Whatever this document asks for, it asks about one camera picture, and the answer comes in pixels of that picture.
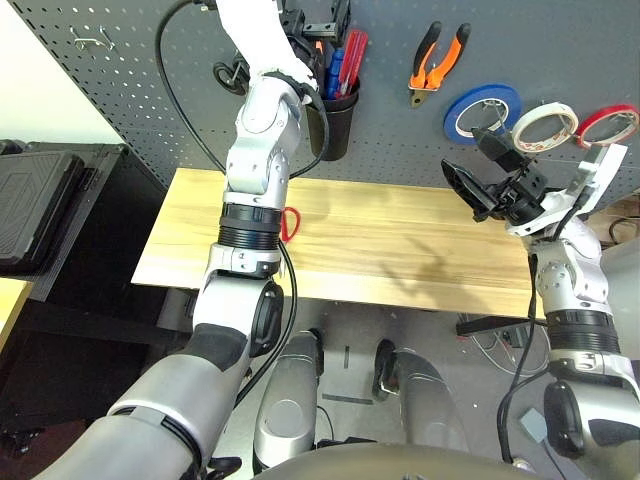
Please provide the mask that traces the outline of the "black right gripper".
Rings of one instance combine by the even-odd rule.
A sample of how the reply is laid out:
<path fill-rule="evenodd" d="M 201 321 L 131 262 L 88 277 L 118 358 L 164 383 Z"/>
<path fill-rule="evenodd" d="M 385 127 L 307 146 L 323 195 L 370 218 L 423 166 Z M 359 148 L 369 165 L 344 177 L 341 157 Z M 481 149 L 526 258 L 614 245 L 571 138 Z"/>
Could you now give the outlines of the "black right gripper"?
<path fill-rule="evenodd" d="M 441 161 L 447 183 L 472 209 L 473 220 L 483 222 L 493 218 L 526 224 L 540 216 L 547 178 L 537 168 L 528 166 L 531 159 L 502 135 L 487 128 L 473 128 L 471 132 L 479 151 L 490 161 L 507 173 L 518 170 L 493 187 L 493 197 L 469 170 L 445 159 Z"/>

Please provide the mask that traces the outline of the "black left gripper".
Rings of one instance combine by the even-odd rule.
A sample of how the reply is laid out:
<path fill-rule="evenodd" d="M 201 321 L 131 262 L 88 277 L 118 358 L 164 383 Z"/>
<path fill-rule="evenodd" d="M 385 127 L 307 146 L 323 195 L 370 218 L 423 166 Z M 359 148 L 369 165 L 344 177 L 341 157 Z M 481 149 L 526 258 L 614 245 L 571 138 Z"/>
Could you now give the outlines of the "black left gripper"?
<path fill-rule="evenodd" d="M 294 0 L 281 1 L 280 23 L 287 36 L 308 40 L 343 40 L 351 20 L 351 1 L 333 0 L 329 22 L 307 23 L 302 8 Z"/>

